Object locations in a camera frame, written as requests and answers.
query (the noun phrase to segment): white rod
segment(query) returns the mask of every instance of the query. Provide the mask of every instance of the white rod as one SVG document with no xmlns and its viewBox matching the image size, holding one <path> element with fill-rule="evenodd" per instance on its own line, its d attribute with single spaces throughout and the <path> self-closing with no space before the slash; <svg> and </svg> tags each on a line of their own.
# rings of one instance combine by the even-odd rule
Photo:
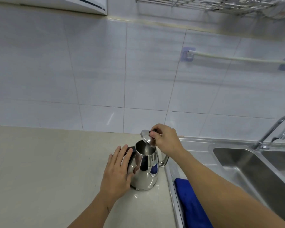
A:
<svg viewBox="0 0 285 228">
<path fill-rule="evenodd" d="M 279 61 L 279 60 L 262 60 L 262 59 L 254 59 L 254 58 L 247 58 L 247 57 L 224 57 L 220 55 L 215 55 L 211 53 L 203 53 L 198 52 L 194 50 L 189 50 L 188 55 L 198 55 L 203 57 L 212 57 L 212 58 L 219 58 L 219 59 L 225 59 L 225 60 L 233 60 L 233 61 L 248 61 L 248 62 L 261 62 L 261 63 L 278 63 L 285 65 L 285 61 Z"/>
</svg>

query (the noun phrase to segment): stainless steel sink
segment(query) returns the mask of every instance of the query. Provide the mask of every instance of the stainless steel sink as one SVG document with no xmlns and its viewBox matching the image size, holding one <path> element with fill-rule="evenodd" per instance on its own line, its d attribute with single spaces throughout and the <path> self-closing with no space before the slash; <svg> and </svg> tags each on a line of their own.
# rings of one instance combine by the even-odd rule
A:
<svg viewBox="0 0 285 228">
<path fill-rule="evenodd" d="M 213 153 L 229 181 L 285 220 L 285 183 L 259 157 L 247 149 L 214 148 Z M 285 152 L 268 151 L 263 155 L 285 174 Z"/>
<path fill-rule="evenodd" d="M 262 151 L 262 155 L 285 176 L 285 151 Z"/>
</svg>

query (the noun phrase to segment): kettle lid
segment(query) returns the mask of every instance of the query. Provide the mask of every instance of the kettle lid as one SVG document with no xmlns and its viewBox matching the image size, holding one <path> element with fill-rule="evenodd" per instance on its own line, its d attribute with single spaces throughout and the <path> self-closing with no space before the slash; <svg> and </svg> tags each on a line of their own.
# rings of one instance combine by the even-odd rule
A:
<svg viewBox="0 0 285 228">
<path fill-rule="evenodd" d="M 149 130 L 142 130 L 140 132 L 140 136 L 142 137 L 145 143 L 149 144 L 151 147 L 155 147 L 155 139 L 150 137 L 149 133 Z"/>
</svg>

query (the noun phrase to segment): faucet spout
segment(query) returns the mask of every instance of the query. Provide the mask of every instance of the faucet spout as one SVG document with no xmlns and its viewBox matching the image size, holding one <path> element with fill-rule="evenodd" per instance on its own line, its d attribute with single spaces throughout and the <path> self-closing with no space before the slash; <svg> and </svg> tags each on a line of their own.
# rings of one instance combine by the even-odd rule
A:
<svg viewBox="0 0 285 228">
<path fill-rule="evenodd" d="M 267 132 L 266 134 L 260 139 L 258 140 L 254 145 L 251 146 L 251 148 L 253 150 L 259 150 L 259 149 L 269 149 L 270 145 L 277 139 L 285 139 L 285 128 L 284 130 L 277 136 L 272 138 L 271 142 L 269 143 L 269 145 L 264 146 L 263 143 L 266 140 L 266 138 L 269 137 L 269 135 L 283 122 L 285 121 L 285 116 L 281 117 Z"/>
</svg>

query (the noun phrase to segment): hand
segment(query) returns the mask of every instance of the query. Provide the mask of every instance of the hand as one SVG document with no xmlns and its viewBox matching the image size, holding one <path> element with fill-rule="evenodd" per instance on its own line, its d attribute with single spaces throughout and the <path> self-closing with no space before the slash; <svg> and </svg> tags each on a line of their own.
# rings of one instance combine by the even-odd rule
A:
<svg viewBox="0 0 285 228">
<path fill-rule="evenodd" d="M 184 150 L 180 140 L 178 139 L 176 130 L 169 126 L 165 126 L 163 124 L 153 126 L 150 136 L 155 138 L 158 148 L 171 158 L 174 158 L 175 154 Z"/>
<path fill-rule="evenodd" d="M 125 155 L 127 148 L 128 145 L 124 145 L 122 149 L 118 146 L 114 154 L 109 155 L 100 185 L 100 193 L 105 194 L 109 202 L 113 204 L 130 189 L 131 177 L 134 175 L 133 173 L 127 175 L 128 163 L 133 152 L 130 148 Z"/>
</svg>

